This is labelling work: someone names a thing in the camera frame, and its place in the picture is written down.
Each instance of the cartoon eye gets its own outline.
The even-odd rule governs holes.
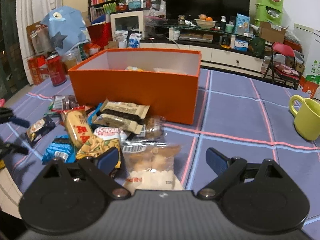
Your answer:
[[[60,20],[62,18],[62,15],[58,12],[53,13],[53,17]]]

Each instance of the green plastic basket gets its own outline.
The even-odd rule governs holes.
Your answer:
[[[268,14],[265,6],[256,4],[256,17],[255,17],[255,19],[258,19],[261,22],[270,22],[275,25],[281,25],[282,15],[283,15],[283,13],[280,13],[279,18],[273,17],[270,14]]]
[[[280,0],[279,2],[275,2],[273,0],[257,0],[257,4],[271,7],[280,12],[283,12],[283,2],[284,0]]]

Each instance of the bottle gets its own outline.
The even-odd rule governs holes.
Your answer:
[[[226,17],[222,16],[221,17],[221,22],[220,22],[220,30],[225,31],[226,29]]]

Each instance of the chair backrest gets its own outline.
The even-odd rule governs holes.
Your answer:
[[[285,44],[282,44],[279,42],[275,42],[272,44],[272,50],[274,52],[282,54],[283,56],[295,58],[293,49],[288,45],[285,45]]]

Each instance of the red box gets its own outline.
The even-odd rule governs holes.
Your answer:
[[[199,51],[108,49],[74,66],[68,73],[81,105],[96,106],[106,98],[150,105],[148,115],[192,124],[200,62]],[[145,71],[127,71],[128,66]],[[155,68],[167,72],[156,72]]]

